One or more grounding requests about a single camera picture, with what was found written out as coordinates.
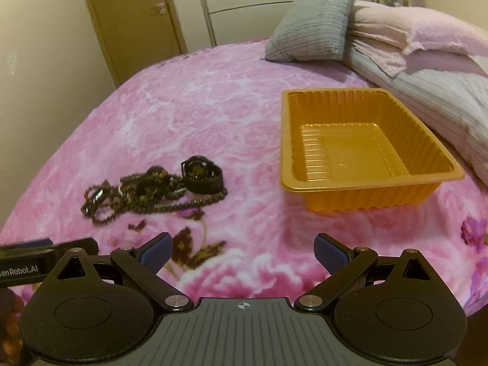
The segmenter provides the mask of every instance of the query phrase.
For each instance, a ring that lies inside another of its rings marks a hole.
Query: tray bottom
[[[374,123],[303,125],[301,131],[309,181],[370,181],[409,174]]]

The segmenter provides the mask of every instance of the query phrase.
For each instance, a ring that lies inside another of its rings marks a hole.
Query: floral pattern
[[[278,296],[293,302],[328,276],[312,247],[314,237],[326,232],[383,256],[417,248],[468,314],[486,304],[488,191],[462,160],[465,179],[443,183],[416,206],[313,213],[301,195],[281,188],[282,92],[371,85],[335,61],[267,62],[264,45],[221,46],[136,74],[42,167],[0,242],[91,236],[108,254],[167,231],[175,251],[159,276],[193,300]],[[102,227],[81,214],[83,192],[92,184],[116,184],[154,165],[177,173],[194,154],[223,168],[229,191],[224,201],[184,213],[126,213]],[[33,293],[31,286],[15,290],[26,300]]]

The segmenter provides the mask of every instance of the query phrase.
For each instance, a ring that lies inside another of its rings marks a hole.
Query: metal screw
[[[186,296],[182,296],[180,294],[175,294],[169,296],[164,300],[166,304],[173,308],[181,308],[187,305],[190,302],[190,299]]]
[[[318,307],[320,304],[322,304],[322,299],[319,296],[310,294],[300,297],[298,301],[301,305],[310,308]]]

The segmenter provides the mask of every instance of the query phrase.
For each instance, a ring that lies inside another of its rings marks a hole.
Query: tray rim
[[[290,125],[290,108],[288,96],[294,93],[301,92],[370,92],[387,95],[394,103],[403,109],[439,147],[447,159],[452,164],[453,170],[451,172],[440,173],[426,173],[426,174],[409,174],[408,176],[397,176],[393,178],[363,181],[358,183],[355,181],[328,181],[328,180],[314,180],[314,181],[300,181],[296,179],[292,172],[292,155],[291,155],[291,125]],[[442,142],[436,135],[414,114],[408,109],[397,97],[390,91],[383,88],[306,88],[306,89],[289,89],[282,92],[282,130],[281,130],[281,184],[291,192],[324,192],[324,191],[340,191],[340,190],[359,190],[367,188],[384,188],[384,187],[403,187],[419,184],[434,184],[444,181],[456,181],[464,178],[465,171],[459,162],[446,149]]]

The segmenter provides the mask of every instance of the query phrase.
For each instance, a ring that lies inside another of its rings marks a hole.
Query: wooden door
[[[186,47],[171,0],[86,0],[116,85]]]

